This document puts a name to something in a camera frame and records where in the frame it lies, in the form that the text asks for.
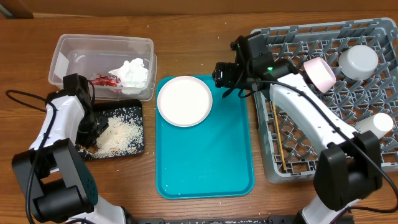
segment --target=clear plastic container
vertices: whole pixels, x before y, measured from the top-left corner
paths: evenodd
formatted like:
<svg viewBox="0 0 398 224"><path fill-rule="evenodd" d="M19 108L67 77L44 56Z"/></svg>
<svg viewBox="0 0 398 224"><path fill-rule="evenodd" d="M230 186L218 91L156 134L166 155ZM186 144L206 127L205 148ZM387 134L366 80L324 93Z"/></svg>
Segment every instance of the clear plastic container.
<svg viewBox="0 0 398 224"><path fill-rule="evenodd" d="M155 89L156 55L153 41L147 38L64 34L55 48L49 82L62 89L62 77L65 75L77 73L91 80L95 75L110 75L109 71L120 68L124 61L130 62L135 58L143 59L144 66L148 69L144 87L96 85L95 96L98 100L149 101Z"/></svg>

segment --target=wooden stick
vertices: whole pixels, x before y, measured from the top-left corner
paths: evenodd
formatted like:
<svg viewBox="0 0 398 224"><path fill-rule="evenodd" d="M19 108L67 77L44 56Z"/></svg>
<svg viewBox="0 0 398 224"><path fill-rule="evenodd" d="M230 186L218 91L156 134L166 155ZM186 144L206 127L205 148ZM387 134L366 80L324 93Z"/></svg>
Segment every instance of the wooden stick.
<svg viewBox="0 0 398 224"><path fill-rule="evenodd" d="M276 133L278 134L278 144L279 144L280 156L282 158L282 166L283 166L284 170L286 170L285 155L284 155L284 150L282 148L282 141L280 140L278 115L276 114L276 107L275 107L274 102L272 102L272 109L274 110L274 120L275 120L275 126L276 126Z"/></svg>

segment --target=gray dish rack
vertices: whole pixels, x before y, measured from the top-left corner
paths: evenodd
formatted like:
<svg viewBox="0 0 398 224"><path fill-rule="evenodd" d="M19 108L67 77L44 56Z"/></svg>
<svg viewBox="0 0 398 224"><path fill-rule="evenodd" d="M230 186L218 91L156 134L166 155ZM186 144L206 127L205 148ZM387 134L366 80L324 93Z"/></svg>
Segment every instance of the gray dish rack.
<svg viewBox="0 0 398 224"><path fill-rule="evenodd" d="M389 18L331 22L287 27L255 29L265 38L274 58L287 58L303 69L305 61L323 58L336 75L336 84L325 94L310 88L338 117L355 125L378 112L389 114L394 128L381 139L382 168L398 169L398 30ZM363 81L345 77L338 66L342 52L354 45L367 45L379 56L374 75ZM261 92L254 94L259 122L258 136L266 178L272 183L310 180L317 168L317 155L310 141L289 116L277 107L282 148L279 149L272 112ZM284 152L286 170L282 168Z"/></svg>

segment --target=black cable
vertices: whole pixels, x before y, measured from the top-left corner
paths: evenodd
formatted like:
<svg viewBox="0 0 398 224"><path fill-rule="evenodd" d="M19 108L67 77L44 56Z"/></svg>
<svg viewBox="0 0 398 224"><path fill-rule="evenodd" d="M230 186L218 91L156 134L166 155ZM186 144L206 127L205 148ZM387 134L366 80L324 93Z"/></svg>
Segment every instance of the black cable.
<svg viewBox="0 0 398 224"><path fill-rule="evenodd" d="M13 96L10 95L10 93L17 93L17 94L21 94L21 95L25 95L25 96L30 96L30 97L36 98L36 99L38 99L38 100L45 101L45 99L42 98L41 96L37 96L37 95L31 94L31 93L25 93L25 92L23 92L23 91L18 91L18 90L7 90L7 91L6 91L6 95L8 96L8 98L14 100L15 102L20 103L20 104L22 104L22 105L25 105L25 106L27 106L27 107L33 108L33 109L35 109L35 110L39 110L39 111L44 112L44 113L47 112L45 109L38 108L38 107L36 107L36 106L32 106L32 105L30 105L30 104L27 104L27 103L25 103L25 102L22 102L21 100L15 99Z"/></svg>
<svg viewBox="0 0 398 224"><path fill-rule="evenodd" d="M248 70L249 62L250 62L250 61L251 61L251 59L249 59L248 62L246 63L246 71ZM229 96L229 94L232 93L232 91L233 91L234 89L236 89L236 87L238 86L239 82L241 81L241 79L242 79L242 77L243 77L243 73L244 73L244 70L242 70L241 74L240 74L239 77L238 77L238 80L236 80L236 83L235 83L234 87L231 87L231 88L227 89L227 90L223 93L223 95L221 96L222 98L226 98L227 96Z"/></svg>
<svg viewBox="0 0 398 224"><path fill-rule="evenodd" d="M242 92L243 92L243 89L241 89L241 90L239 91L239 93L238 93L238 97L239 97L240 99L249 97L249 96L253 95L255 92L257 92L257 91L250 91L250 93L248 93L248 94L246 94L246 95L244 95L244 96L242 96Z"/></svg>
<svg viewBox="0 0 398 224"><path fill-rule="evenodd" d="M42 101L45 102L44 98L42 98L40 96L37 96L37 95L34 95L34 94L31 94L31 93L26 93L26 92L18 91L18 90L7 90L6 91L6 95L10 99L14 100L15 102L18 102L18 103L20 103L22 105L25 105L25 106L28 106L30 108L45 112L45 110L43 110L41 108L37 108L35 106L32 106L30 104L27 104L27 103L24 103L24 102L22 102L20 100L15 99L14 97L12 97L10 95L10 93L17 93L17 94L21 94L21 95L25 95L25 96L30 96L30 97L33 97L33 98L36 98L38 100L42 100ZM44 147L44 144L45 144L46 140L49 138L51 128L52 128L52 126L53 126L53 124L55 122L55 117L57 115L57 108L55 107L55 105L52 104L51 102L47 102L47 104L49 104L53 108L53 114L52 114L49 126L47 127L47 130L46 130L46 132L43 135L43 140L42 140L42 142L40 143L39 147L36 150L35 157L34 157L34 160L33 160L33 163L32 163L32 167L30 168L29 181L28 181L27 188L26 188L25 211L26 211L26 217L27 217L27 219L28 219L30 224L34 224L35 223L34 220L33 220L32 214L30 213L30 193L32 191L32 183L33 183L33 176L34 176L33 174L34 174L34 171L35 171L35 168L36 168L36 165L37 165L37 161L39 160L40 154L42 153L42 149Z"/></svg>
<svg viewBox="0 0 398 224"><path fill-rule="evenodd" d="M70 220L69 222L66 222L65 224L72 224L72 223L77 223L77 222L80 222L80 223L86 223L86 224L95 224L95 223L93 223L92 221L89 221L89 220L87 220L87 219L85 219L85 218L73 218L73 220Z"/></svg>
<svg viewBox="0 0 398 224"><path fill-rule="evenodd" d="M93 87L93 96L91 97L91 106L94 106L95 104L95 88L94 88L94 84L91 80L87 80L88 83L91 84L91 87Z"/></svg>
<svg viewBox="0 0 398 224"><path fill-rule="evenodd" d="M334 223L336 222L341 216L344 215L344 213L346 213L348 210L353 210L353 209L358 209L358 210L365 210L365 211L370 211L370 212L377 212L377 213L394 213L398 210L398 189L397 186L395 185L395 183L393 183L393 181L390 179L390 177L376 164L374 163L368 155L366 155L365 152L363 152L356 144L354 144L351 139L349 137L347 137L341 130L339 127L337 127L330 119L329 117L321 110L321 108L319 108L319 106L309 97L305 94L304 91L298 90L288 84L285 83L281 83L281 82L274 82L274 81L265 81L265 80L261 80L261 81L254 81L254 82L248 82L248 83L252 83L252 84L256 84L256 83L268 83L268 84L275 84L275 85L280 85L283 87L286 87L288 89L293 90L296 93L299 93L302 97L304 97L308 102L311 103L311 105L321 114L321 116L329 123L329 125L341 136L343 137L351 146L353 146L359 153L361 156L363 156L370 164L372 164L372 166L384 177L384 179L388 182L388 184L391 186L391 188L393 189L396 198L397 198L397 204L394 208L391 209L377 209L377 208L369 208L369 207L360 207L360 206L350 206L350 207L346 207L345 209L343 209L339 215L337 215L330 223Z"/></svg>
<svg viewBox="0 0 398 224"><path fill-rule="evenodd" d="M88 133L90 133L90 132L88 132L88 131L80 131L79 129L77 130L77 132L79 132L79 133L81 133L81 134L88 134Z"/></svg>

